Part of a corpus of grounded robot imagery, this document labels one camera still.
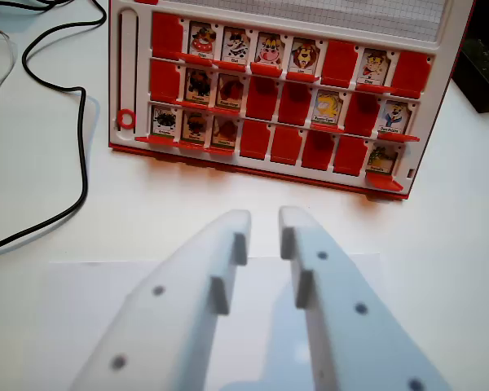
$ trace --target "grid paper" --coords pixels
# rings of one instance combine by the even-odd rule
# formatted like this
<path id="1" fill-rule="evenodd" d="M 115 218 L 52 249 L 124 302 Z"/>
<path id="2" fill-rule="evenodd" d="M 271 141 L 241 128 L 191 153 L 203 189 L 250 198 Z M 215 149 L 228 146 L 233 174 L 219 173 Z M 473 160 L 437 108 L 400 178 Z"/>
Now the grid paper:
<path id="1" fill-rule="evenodd" d="M 171 0 L 434 42 L 446 0 Z"/>

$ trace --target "cartoon animal card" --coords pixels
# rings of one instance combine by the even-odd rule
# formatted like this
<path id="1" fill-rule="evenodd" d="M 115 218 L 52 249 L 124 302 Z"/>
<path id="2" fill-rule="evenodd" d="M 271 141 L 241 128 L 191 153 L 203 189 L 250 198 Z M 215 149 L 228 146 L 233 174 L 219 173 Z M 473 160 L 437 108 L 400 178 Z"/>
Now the cartoon animal card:
<path id="1" fill-rule="evenodd" d="M 152 106 L 150 133 L 157 136 L 174 137 L 176 115 L 170 108 Z"/>
<path id="2" fill-rule="evenodd" d="M 339 121 L 342 101 L 338 92 L 320 90 L 315 99 L 311 120 L 325 125 L 335 125 Z"/>
<path id="3" fill-rule="evenodd" d="M 290 55 L 289 72 L 315 74 L 319 48 L 315 41 L 309 39 L 293 39 L 292 54 Z"/>
<path id="4" fill-rule="evenodd" d="M 360 62 L 357 83 L 382 86 L 389 67 L 390 61 L 385 51 L 366 49 Z"/>
<path id="5" fill-rule="evenodd" d="M 212 145 L 233 149 L 236 146 L 238 121 L 216 116 L 212 128 Z"/>
<path id="6" fill-rule="evenodd" d="M 199 55 L 204 59 L 214 57 L 216 33 L 208 23 L 191 22 L 190 23 L 190 42 L 188 53 Z"/>
<path id="7" fill-rule="evenodd" d="M 259 33 L 255 62 L 271 64 L 281 68 L 284 55 L 284 43 L 279 34 Z"/>
<path id="8" fill-rule="evenodd" d="M 411 111 L 408 104 L 388 100 L 385 103 L 382 117 L 378 119 L 378 130 L 381 132 L 404 133 L 408 126 Z"/>
<path id="9" fill-rule="evenodd" d="M 206 118 L 199 112 L 185 112 L 183 114 L 183 132 L 181 139 L 203 144 L 205 143 Z"/>
<path id="10" fill-rule="evenodd" d="M 209 104 L 210 76 L 200 69 L 187 69 L 185 100 L 199 104 Z"/>
<path id="11" fill-rule="evenodd" d="M 369 156 L 366 170 L 391 174 L 398 155 L 395 146 L 375 144 L 375 148 Z"/>
<path id="12" fill-rule="evenodd" d="M 222 38 L 222 60 L 228 63 L 246 65 L 250 40 L 243 29 L 225 28 Z"/>
<path id="13" fill-rule="evenodd" d="M 239 109 L 243 100 L 243 83 L 238 76 L 219 75 L 216 105 L 222 108 Z"/>

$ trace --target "red plastic frame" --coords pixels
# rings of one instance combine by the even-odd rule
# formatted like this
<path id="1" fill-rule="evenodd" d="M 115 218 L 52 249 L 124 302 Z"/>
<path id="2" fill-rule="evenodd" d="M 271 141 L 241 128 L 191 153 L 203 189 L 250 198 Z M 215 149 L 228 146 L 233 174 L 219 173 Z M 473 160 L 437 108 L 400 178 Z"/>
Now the red plastic frame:
<path id="1" fill-rule="evenodd" d="M 138 1 L 143 4 L 157 4 L 157 0 Z M 164 59 L 178 59 L 176 55 L 183 47 L 183 26 L 179 16 L 152 13 L 152 56 Z"/>
<path id="2" fill-rule="evenodd" d="M 326 86 L 348 88 L 355 71 L 358 55 L 354 43 L 328 41 L 320 82 Z"/>
<path id="3" fill-rule="evenodd" d="M 280 74 L 283 72 L 283 70 L 279 69 L 277 65 L 261 63 L 251 63 L 250 70 L 254 75 L 268 77 L 279 77 Z"/>
<path id="4" fill-rule="evenodd" d="M 299 130 L 291 126 L 277 125 L 271 145 L 270 161 L 284 165 L 295 165 L 301 151 L 302 137 Z"/>
<path id="5" fill-rule="evenodd" d="M 306 84 L 286 81 L 279 105 L 279 122 L 303 126 L 310 110 L 311 92 Z"/>

